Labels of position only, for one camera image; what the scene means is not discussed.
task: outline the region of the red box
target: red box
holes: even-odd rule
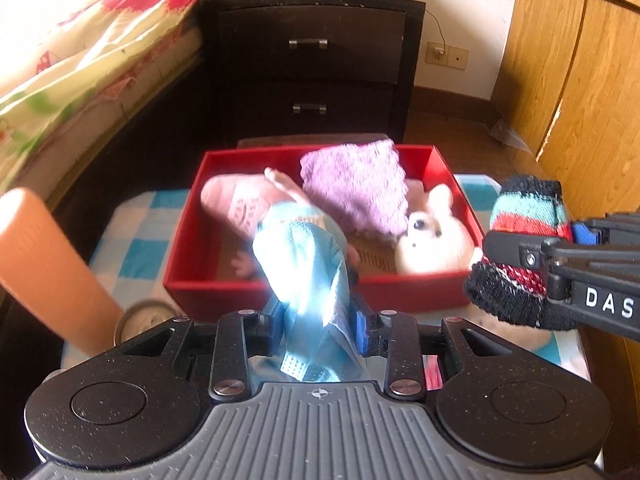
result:
[[[225,173],[262,173],[275,168],[299,185],[300,158],[322,146],[284,146],[207,152],[191,187],[175,235],[164,286],[176,303],[193,319],[215,321],[223,314],[252,308],[261,310],[270,297],[264,282],[215,281],[220,251],[220,225],[200,205],[200,191],[212,176]],[[466,226],[477,246],[482,228],[460,186],[434,146],[396,146],[408,178],[421,179],[425,189],[447,184],[453,193],[453,214]],[[361,277],[356,290],[374,310],[427,312],[468,303],[462,284],[467,272],[419,276]]]

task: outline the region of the wall socket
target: wall socket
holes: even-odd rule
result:
[[[449,66],[464,70],[469,59],[469,51],[456,46],[444,46],[442,43],[427,43],[425,61],[436,65]]]

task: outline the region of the knitted sock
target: knitted sock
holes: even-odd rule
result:
[[[504,183],[490,227],[573,240],[560,183],[530,175],[516,175]],[[576,327],[575,321],[547,306],[545,283],[533,270],[493,264],[483,257],[472,267],[465,293],[473,304],[500,321],[546,330]]]

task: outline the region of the purple towel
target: purple towel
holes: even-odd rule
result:
[[[323,148],[300,165],[306,195],[344,232],[406,231],[406,174],[391,140]]]

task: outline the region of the gray ribbed plate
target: gray ribbed plate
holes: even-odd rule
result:
[[[596,480],[589,466],[518,474],[475,462],[444,440],[416,404],[372,383],[267,383],[253,399],[216,406],[171,455],[116,472],[47,463],[37,480]]]

